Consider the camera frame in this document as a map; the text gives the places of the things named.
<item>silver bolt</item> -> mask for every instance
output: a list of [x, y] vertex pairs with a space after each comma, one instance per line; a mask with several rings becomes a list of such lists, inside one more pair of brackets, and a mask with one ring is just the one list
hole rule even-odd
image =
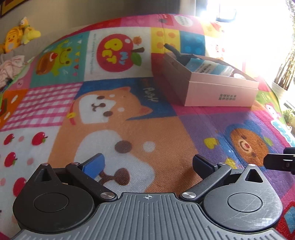
[[197, 195], [194, 192], [184, 192], [181, 196], [185, 199], [193, 199]]
[[100, 194], [100, 196], [103, 198], [103, 199], [112, 199], [115, 197], [115, 194], [113, 192], [103, 192]]

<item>play mat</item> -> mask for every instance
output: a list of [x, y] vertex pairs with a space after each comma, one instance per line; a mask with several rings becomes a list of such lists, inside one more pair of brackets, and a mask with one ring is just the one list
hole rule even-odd
[[192, 169], [198, 153], [234, 168], [258, 165], [283, 203], [277, 230], [292, 239], [295, 179], [266, 170], [263, 158], [295, 139], [263, 78], [252, 76], [260, 82], [252, 108], [183, 107], [161, 76], [164, 43], [227, 61], [223, 35], [218, 23], [196, 17], [124, 17], [67, 35], [35, 57], [2, 96], [1, 238], [18, 232], [12, 205], [41, 163], [59, 168], [102, 153], [96, 180], [118, 195], [179, 194], [201, 180]]

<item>gray ribbed platform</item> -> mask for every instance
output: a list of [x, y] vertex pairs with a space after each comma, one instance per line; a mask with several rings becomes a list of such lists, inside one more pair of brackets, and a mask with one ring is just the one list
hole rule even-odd
[[274, 229], [243, 235], [218, 228], [203, 215], [197, 204], [180, 201], [172, 193], [123, 193], [119, 200], [101, 204], [92, 219], [72, 231], [47, 235], [23, 230], [12, 239], [276, 240], [284, 238]]

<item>pink box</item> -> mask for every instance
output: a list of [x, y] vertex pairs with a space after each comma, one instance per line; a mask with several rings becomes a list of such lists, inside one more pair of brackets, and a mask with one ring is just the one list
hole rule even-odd
[[[231, 66], [219, 59], [196, 56]], [[259, 82], [231, 67], [235, 69], [233, 73], [241, 74], [246, 79], [191, 72], [176, 61], [174, 54], [165, 53], [163, 74], [184, 106], [251, 107], [258, 92]]]

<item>pink checkered pattern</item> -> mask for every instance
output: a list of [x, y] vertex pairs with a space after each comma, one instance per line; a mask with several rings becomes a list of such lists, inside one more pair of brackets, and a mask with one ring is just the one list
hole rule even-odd
[[30, 89], [1, 131], [60, 126], [82, 83]]

